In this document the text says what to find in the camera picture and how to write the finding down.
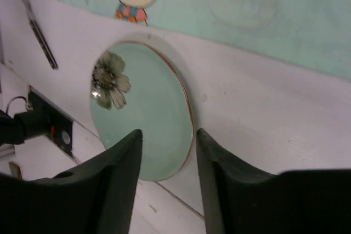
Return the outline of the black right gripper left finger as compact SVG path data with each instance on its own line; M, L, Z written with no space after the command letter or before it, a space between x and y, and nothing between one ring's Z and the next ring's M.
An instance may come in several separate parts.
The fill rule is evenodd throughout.
M1 233L128 233L143 134L53 178L1 175Z

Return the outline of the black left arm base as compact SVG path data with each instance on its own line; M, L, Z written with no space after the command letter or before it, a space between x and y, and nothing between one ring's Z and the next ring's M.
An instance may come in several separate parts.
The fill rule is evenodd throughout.
M10 116L10 105L16 99L25 102L26 110ZM26 140L45 136L63 153L73 158L72 131L72 118L33 87L29 88L26 97L12 98L5 111L1 111L1 147L20 145Z

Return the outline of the green floral plate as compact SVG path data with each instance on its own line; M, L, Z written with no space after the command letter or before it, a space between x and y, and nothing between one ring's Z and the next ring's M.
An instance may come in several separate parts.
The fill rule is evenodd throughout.
M169 179L188 158L194 138L189 96L176 69L154 47L138 41L108 47L93 67L90 109L106 149L142 131L141 180Z

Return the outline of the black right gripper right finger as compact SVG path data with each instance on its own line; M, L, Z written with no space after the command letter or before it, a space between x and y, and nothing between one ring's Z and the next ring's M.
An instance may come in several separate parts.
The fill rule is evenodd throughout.
M270 174L202 128L196 155L207 233L350 233L350 170Z

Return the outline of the green cartoon print cloth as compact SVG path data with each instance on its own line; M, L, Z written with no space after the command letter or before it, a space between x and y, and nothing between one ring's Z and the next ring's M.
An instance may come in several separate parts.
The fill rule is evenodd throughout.
M350 78L350 0L59 0Z

